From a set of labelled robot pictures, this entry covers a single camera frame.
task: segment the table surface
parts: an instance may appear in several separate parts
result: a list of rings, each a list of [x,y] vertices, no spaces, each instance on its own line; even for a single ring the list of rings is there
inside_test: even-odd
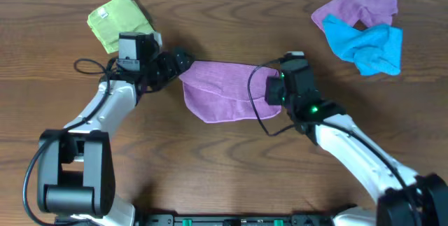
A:
[[[26,225],[21,190],[44,129],[60,128],[97,91],[72,63],[108,56],[86,20],[109,0],[0,0],[0,221]],[[333,55],[310,15],[329,0],[139,0],[166,48],[198,59],[260,64],[303,50],[322,93],[421,174],[448,179],[448,0],[398,0],[402,73],[359,75]],[[290,120],[268,120],[274,131]],[[145,96],[112,139],[118,194],[178,213],[291,213],[375,204],[330,154],[294,131],[270,138],[254,120],[205,124],[181,82]],[[36,210],[36,172],[29,199]],[[50,215],[42,215],[50,221]]]

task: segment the cable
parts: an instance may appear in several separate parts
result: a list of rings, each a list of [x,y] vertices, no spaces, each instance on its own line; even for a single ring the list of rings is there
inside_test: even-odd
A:
[[[285,132],[285,131],[293,128],[294,125],[289,125],[287,127],[284,127],[283,129],[280,129],[279,131],[277,131],[277,132],[275,132],[273,134],[270,134],[267,131],[266,126],[261,121],[261,118],[260,118],[260,115],[258,114],[257,108],[255,107],[255,104],[253,103],[253,98],[252,98],[252,94],[251,94],[251,80],[252,80],[252,76],[254,75],[255,72],[257,72],[258,69],[261,69],[264,66],[269,66],[270,64],[275,64],[275,63],[279,63],[279,62],[280,62],[280,59],[275,59],[275,60],[272,60],[270,62],[266,62],[264,64],[258,65],[256,68],[254,68],[254,70],[252,70],[252,73],[249,76],[249,79],[247,80],[247,94],[249,95],[249,100],[251,101],[253,112],[255,113],[255,116],[257,117],[257,121],[260,124],[261,128],[263,129],[263,131],[265,131],[266,135],[268,135],[268,136],[277,136],[280,133]]]
[[[253,103],[253,98],[252,98],[252,94],[251,94],[250,85],[251,85],[252,76],[254,75],[254,73],[258,69],[260,69],[263,66],[268,66],[270,64],[278,63],[278,62],[280,62],[280,59],[272,60],[271,62],[267,62],[267,63],[261,64],[261,65],[257,66],[256,68],[254,68],[254,70],[252,71],[251,75],[249,76],[249,79],[248,79],[248,82],[247,82],[247,92],[248,92],[248,95],[249,95],[249,99],[251,101],[253,112],[255,113],[255,116],[257,117],[257,121],[260,124],[261,128],[265,131],[266,135],[268,135],[268,136],[277,136],[280,133],[282,133],[282,132],[284,132],[284,131],[294,127],[295,125],[289,125],[289,126],[283,128],[283,129],[281,129],[280,131],[274,133],[274,134],[270,134],[267,131],[266,127],[264,126],[263,122],[261,121],[260,116],[258,115],[257,109],[255,107],[255,104]],[[294,99],[295,96],[291,95],[290,97],[291,97],[291,101],[290,102],[291,102],[292,119],[293,119],[294,122],[297,122],[297,125],[325,125],[325,126],[333,128],[333,129],[337,129],[337,130],[339,130],[341,132],[344,132],[344,133],[348,134],[349,136],[354,137],[358,141],[360,141],[368,150],[370,150],[375,156],[377,156],[386,165],[386,167],[389,170],[391,170],[391,173],[395,176],[395,178],[397,179],[397,181],[401,185],[403,191],[405,192],[405,195],[406,195],[406,198],[407,198],[407,200],[409,202],[409,205],[411,206],[412,217],[414,219],[414,224],[416,226],[421,226],[420,213],[419,213],[419,211],[417,209],[417,204],[415,202],[415,199],[413,198],[412,194],[407,189],[407,185],[406,185],[405,181],[403,180],[403,178],[401,177],[400,173],[398,173],[398,170],[394,166],[392,166],[392,164],[381,153],[379,153],[377,150],[375,150],[375,148],[373,148],[368,142],[366,142],[364,139],[359,137],[353,131],[350,131],[350,130],[345,129],[343,127],[340,127],[338,125],[334,125],[334,124],[331,124],[329,122],[315,122],[315,121],[313,121],[313,122],[298,122],[298,120],[297,120],[297,118],[295,116],[295,111],[294,111],[294,101],[292,100],[292,99]]]
[[[101,107],[104,105],[104,103],[106,102],[107,98],[109,97],[109,93],[111,90],[111,82],[110,82],[110,75],[112,73],[115,73],[115,71],[111,68],[113,63],[115,62],[116,59],[111,59],[109,60],[108,63],[108,68],[104,68],[103,65],[101,65],[99,62],[96,62],[92,59],[85,59],[85,58],[81,58],[76,60],[73,63],[73,67],[74,69],[79,72],[79,73],[84,73],[87,75],[97,75],[97,74],[104,74],[106,76],[106,90],[104,92],[103,97],[101,98],[101,100],[99,101],[99,103],[97,104],[97,106],[93,109],[93,111],[85,118],[83,118],[80,122],[77,122],[74,125],[71,125],[69,127],[66,127],[62,130],[60,130],[58,133],[56,133],[54,136],[50,137],[49,139],[47,139],[45,141],[45,143],[42,144],[42,146],[37,150],[37,152],[34,154],[33,158],[31,159],[27,172],[25,173],[25,178],[23,180],[23,190],[22,190],[22,202],[23,202],[23,206],[25,209],[25,212],[27,212],[27,215],[38,225],[42,225],[42,226],[54,226],[54,225],[59,225],[59,226],[70,226],[70,225],[74,225],[76,223],[81,223],[87,220],[76,220],[70,223],[58,223],[58,224],[52,224],[52,223],[45,223],[42,220],[38,219],[37,216],[32,212],[31,208],[29,207],[29,203],[28,203],[28,183],[29,183],[29,177],[31,176],[31,172],[34,168],[34,165],[36,164],[37,160],[39,159],[39,157],[42,155],[42,153],[47,149],[47,147],[56,139],[58,139],[59,137],[61,137],[62,135],[66,134],[68,131],[70,131],[71,129],[75,129],[81,125],[84,125],[87,121],[89,121],[98,111],[99,109],[101,109]],[[101,71],[97,71],[97,72],[87,72],[87,71],[82,71],[78,68],[78,64],[80,62],[91,62],[95,65],[97,65],[99,68],[101,68]]]

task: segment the microfiber cloth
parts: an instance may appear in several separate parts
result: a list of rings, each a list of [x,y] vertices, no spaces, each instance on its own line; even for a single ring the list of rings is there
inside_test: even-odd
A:
[[[323,31],[322,20],[332,14],[354,26],[361,20],[366,27],[392,24],[392,15],[398,13],[397,0],[332,0],[317,9],[311,19]]]
[[[196,61],[179,78],[183,82],[185,104],[206,123],[256,119],[247,93],[247,80],[255,66],[223,62]],[[279,114],[281,106],[265,101],[268,76],[275,69],[261,68],[251,80],[251,94],[260,118]]]
[[[111,0],[91,12],[87,23],[108,54],[118,51],[120,32],[150,34],[154,31],[133,0]]]
[[[379,24],[359,31],[334,15],[327,16],[322,23],[334,54],[346,62],[354,62],[362,76],[400,73],[401,29]]]

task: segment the green led light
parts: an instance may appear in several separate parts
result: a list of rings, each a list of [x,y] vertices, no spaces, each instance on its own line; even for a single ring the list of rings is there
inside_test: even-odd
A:
[[[319,108],[317,108],[317,106],[312,106],[310,111],[311,113],[316,113],[319,110]]]

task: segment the black cable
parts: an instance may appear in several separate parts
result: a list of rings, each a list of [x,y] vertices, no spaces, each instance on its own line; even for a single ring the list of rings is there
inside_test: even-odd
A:
[[[253,98],[252,98],[251,89],[250,89],[252,76],[261,67],[268,66],[270,64],[274,64],[274,63],[278,63],[278,62],[280,62],[280,59],[272,60],[271,62],[267,62],[267,63],[264,63],[264,64],[261,64],[261,65],[257,66],[252,71],[251,75],[249,76],[248,82],[247,82],[247,91],[248,91],[249,99],[250,99],[251,104],[252,104],[253,112],[255,113],[255,116],[257,117],[258,123],[260,124],[260,126],[262,127],[262,129],[265,131],[265,133],[268,136],[277,136],[280,133],[282,133],[282,132],[284,132],[284,131],[286,131],[286,130],[288,130],[288,129],[290,129],[290,128],[295,126],[295,125],[289,125],[289,126],[283,128],[283,129],[281,129],[280,131],[274,133],[274,134],[270,134],[267,131],[266,127],[264,126],[263,122],[261,121],[260,116],[258,115],[257,109],[255,107],[255,104],[253,103]],[[354,133],[354,132],[352,132],[352,131],[350,131],[348,129],[345,129],[343,127],[340,127],[338,125],[334,125],[334,124],[331,124],[329,122],[298,122],[297,118],[295,117],[295,110],[294,110],[294,101],[293,101],[293,99],[294,99],[295,96],[292,95],[290,97],[291,97],[291,101],[290,101],[291,102],[291,115],[292,115],[293,121],[297,122],[297,125],[325,125],[325,126],[333,128],[333,129],[337,129],[337,130],[339,130],[341,132],[346,133],[349,136],[354,137],[358,141],[360,141],[368,150],[370,150],[375,156],[377,156],[386,165],[386,167],[391,171],[391,173],[395,176],[395,178],[397,179],[397,181],[401,185],[403,191],[405,192],[405,195],[406,195],[406,198],[407,198],[407,200],[409,202],[409,205],[411,206],[412,217],[414,219],[414,224],[416,226],[421,226],[420,213],[419,213],[419,211],[417,209],[417,204],[415,202],[414,197],[409,192],[409,190],[407,188],[407,185],[406,185],[405,181],[403,180],[403,178],[401,177],[400,173],[398,173],[398,170],[394,166],[392,166],[392,164],[381,153],[379,153],[375,148],[373,148],[364,139],[359,137],[356,133]]]
[[[279,62],[280,62],[280,59],[275,59],[275,60],[272,60],[270,62],[266,62],[264,64],[258,65],[256,68],[254,68],[254,70],[252,70],[252,73],[249,76],[249,79],[247,80],[247,93],[249,95],[249,100],[251,100],[251,105],[252,105],[253,112],[255,113],[255,116],[257,117],[257,121],[260,124],[261,128],[263,129],[263,131],[265,131],[266,135],[268,135],[268,136],[277,136],[280,133],[285,132],[285,131],[293,128],[294,125],[289,125],[287,127],[284,127],[283,129],[280,129],[279,131],[277,131],[277,132],[275,132],[273,134],[270,134],[267,131],[266,126],[261,121],[261,118],[260,118],[260,115],[258,114],[257,108],[255,107],[255,104],[253,103],[253,98],[252,98],[252,94],[251,94],[251,80],[252,80],[252,76],[254,75],[255,72],[257,72],[258,69],[261,69],[264,66],[269,66],[270,64],[275,64],[275,63],[279,63]]]
[[[78,64],[80,62],[91,62],[93,64],[96,64],[99,68],[101,68],[101,71],[98,72],[88,72],[88,71],[82,71],[78,68]],[[56,133],[54,136],[50,137],[49,139],[47,139],[45,141],[45,143],[42,144],[42,146],[37,150],[37,152],[34,154],[33,158],[31,159],[31,162],[29,163],[27,172],[25,174],[25,178],[23,180],[23,190],[22,190],[22,202],[23,202],[23,206],[25,209],[25,212],[27,212],[27,215],[38,225],[42,225],[42,226],[54,226],[54,225],[59,225],[59,226],[69,226],[69,225],[74,225],[76,223],[81,223],[83,221],[87,221],[87,220],[76,220],[70,223],[58,223],[58,224],[52,224],[52,223],[45,223],[42,220],[38,219],[37,216],[32,212],[31,208],[29,207],[29,203],[28,203],[28,182],[29,182],[29,177],[31,176],[31,172],[34,168],[34,165],[36,164],[37,160],[39,159],[39,157],[42,155],[43,151],[45,151],[47,149],[47,147],[56,139],[58,139],[59,137],[61,137],[62,135],[66,134],[68,131],[70,131],[71,129],[75,129],[81,125],[84,125],[87,121],[89,121],[98,111],[99,109],[101,109],[101,107],[104,105],[104,103],[106,102],[107,98],[109,97],[109,93],[111,90],[111,82],[110,82],[110,75],[112,73],[115,73],[115,71],[111,68],[111,65],[115,62],[115,59],[111,59],[109,61],[108,64],[108,69],[104,68],[103,65],[101,65],[99,62],[96,62],[92,59],[78,59],[73,63],[73,67],[75,68],[75,70],[79,73],[84,73],[87,75],[97,75],[97,74],[104,74],[106,76],[106,90],[104,92],[103,97],[101,98],[101,100],[99,101],[99,103],[97,104],[97,106],[93,109],[93,111],[85,118],[83,118],[80,122],[77,122],[74,125],[71,125],[69,127],[66,127],[62,130],[60,130],[58,133]]]

